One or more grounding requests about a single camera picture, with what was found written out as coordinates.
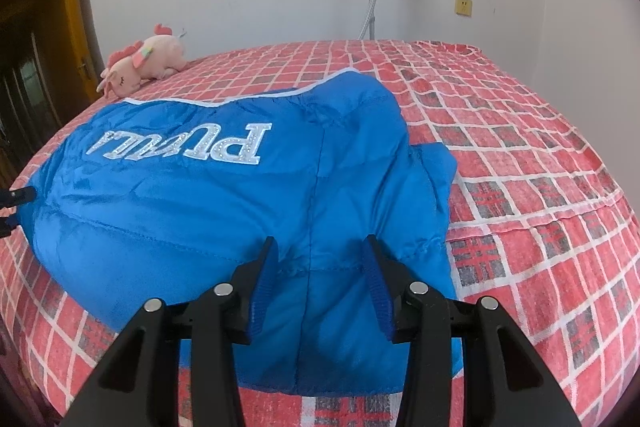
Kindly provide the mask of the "blue puffer jacket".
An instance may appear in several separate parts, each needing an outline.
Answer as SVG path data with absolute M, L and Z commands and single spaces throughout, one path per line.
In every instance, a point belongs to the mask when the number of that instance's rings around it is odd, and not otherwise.
M 122 329 L 146 299 L 184 303 L 279 247 L 262 330 L 234 351 L 244 387 L 378 395 L 408 349 L 374 312 L 360 248 L 381 239 L 454 295 L 445 239 L 457 172 L 412 144 L 396 98 L 351 69 L 312 87 L 224 103 L 126 100 L 79 126 L 30 178 L 17 219 L 40 263 Z

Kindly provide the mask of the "brown wooden door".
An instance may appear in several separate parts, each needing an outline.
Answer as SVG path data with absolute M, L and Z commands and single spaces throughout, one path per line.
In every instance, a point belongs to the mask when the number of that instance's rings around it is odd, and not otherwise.
M 1 185 L 98 99 L 80 0 L 1 0 Z

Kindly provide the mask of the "yellow wall socket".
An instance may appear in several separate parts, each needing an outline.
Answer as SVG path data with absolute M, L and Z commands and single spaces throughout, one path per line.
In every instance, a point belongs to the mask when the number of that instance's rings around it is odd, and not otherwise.
M 460 16 L 471 17 L 473 12 L 473 1 L 454 0 L 454 12 Z

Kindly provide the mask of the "pink unicorn plush toy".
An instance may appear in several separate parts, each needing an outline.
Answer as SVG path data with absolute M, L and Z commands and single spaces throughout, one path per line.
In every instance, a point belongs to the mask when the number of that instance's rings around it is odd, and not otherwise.
M 101 72 L 96 92 L 104 98 L 128 98 L 149 81 L 182 72 L 188 64 L 182 44 L 185 34 L 183 31 L 175 35 L 170 27 L 156 24 L 151 37 L 113 52 Z

